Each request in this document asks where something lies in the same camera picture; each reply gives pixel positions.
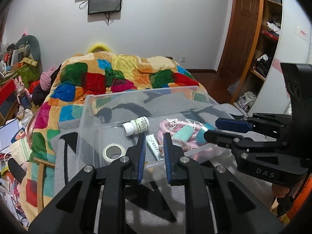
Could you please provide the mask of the hand under other gripper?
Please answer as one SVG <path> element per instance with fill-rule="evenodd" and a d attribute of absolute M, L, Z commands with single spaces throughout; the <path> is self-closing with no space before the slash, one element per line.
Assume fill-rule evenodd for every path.
<path fill-rule="evenodd" d="M 272 184 L 271 189 L 274 199 L 270 210 L 277 213 L 289 211 L 295 201 L 294 196 L 291 194 L 291 189 L 276 184 Z"/>

